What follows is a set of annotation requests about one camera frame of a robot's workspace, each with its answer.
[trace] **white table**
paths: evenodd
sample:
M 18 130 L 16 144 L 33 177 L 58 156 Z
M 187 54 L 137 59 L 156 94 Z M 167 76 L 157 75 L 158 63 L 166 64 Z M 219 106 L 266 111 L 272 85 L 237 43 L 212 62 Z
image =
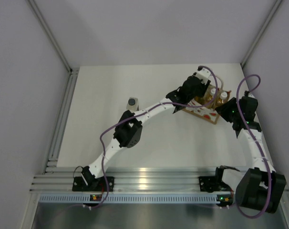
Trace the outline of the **white table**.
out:
M 85 166 L 102 152 L 100 134 L 117 123 L 129 97 L 144 109 L 181 86 L 199 64 L 125 65 L 81 67 L 63 136 L 58 167 Z M 244 75 L 240 64 L 205 64 L 224 80 L 235 96 Z M 240 96 L 247 90 L 242 86 Z M 113 167 L 245 166 L 232 124 L 217 125 L 184 111 L 152 120 L 140 142 L 113 161 Z M 113 136 L 104 136 L 108 145 Z

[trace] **black cable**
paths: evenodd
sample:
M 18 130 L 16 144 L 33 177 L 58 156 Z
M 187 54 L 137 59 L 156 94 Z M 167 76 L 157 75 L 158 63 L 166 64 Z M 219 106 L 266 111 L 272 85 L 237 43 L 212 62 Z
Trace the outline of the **black cable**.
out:
M 81 168 L 83 169 L 82 166 L 77 166 L 77 167 L 74 169 L 74 172 L 73 172 L 73 174 L 72 174 L 73 179 L 74 179 L 74 173 L 76 172 L 76 170 L 77 170 L 79 167 L 81 167 Z

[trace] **perforated metal strip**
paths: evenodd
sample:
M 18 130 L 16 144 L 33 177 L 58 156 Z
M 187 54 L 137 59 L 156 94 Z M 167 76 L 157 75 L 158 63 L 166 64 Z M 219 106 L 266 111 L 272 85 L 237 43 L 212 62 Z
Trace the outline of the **perforated metal strip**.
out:
M 99 203 L 90 194 L 42 194 L 41 203 Z M 202 194 L 110 194 L 105 203 L 113 204 L 216 204 L 217 195 Z

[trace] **bottle cap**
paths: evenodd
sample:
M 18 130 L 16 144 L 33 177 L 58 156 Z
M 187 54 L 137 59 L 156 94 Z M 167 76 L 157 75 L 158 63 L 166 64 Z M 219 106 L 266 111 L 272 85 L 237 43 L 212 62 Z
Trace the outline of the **bottle cap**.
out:
M 215 88 L 213 88 L 213 89 L 210 90 L 210 94 L 211 94 L 211 95 L 215 95 L 215 93 L 216 93 L 216 89 L 215 89 Z
M 222 94 L 220 95 L 221 99 L 226 99 L 227 98 L 227 92 L 222 92 Z

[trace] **white wall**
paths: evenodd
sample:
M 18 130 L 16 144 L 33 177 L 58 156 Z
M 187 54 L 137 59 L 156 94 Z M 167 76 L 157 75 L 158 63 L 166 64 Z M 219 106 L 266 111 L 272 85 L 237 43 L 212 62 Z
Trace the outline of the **white wall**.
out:
M 0 229 L 18 228 L 67 79 L 25 0 L 0 0 Z
M 274 0 L 36 0 L 73 67 L 241 62 Z
M 258 116 L 273 162 L 289 185 L 289 0 L 283 1 L 244 72 L 262 78 L 254 92 Z

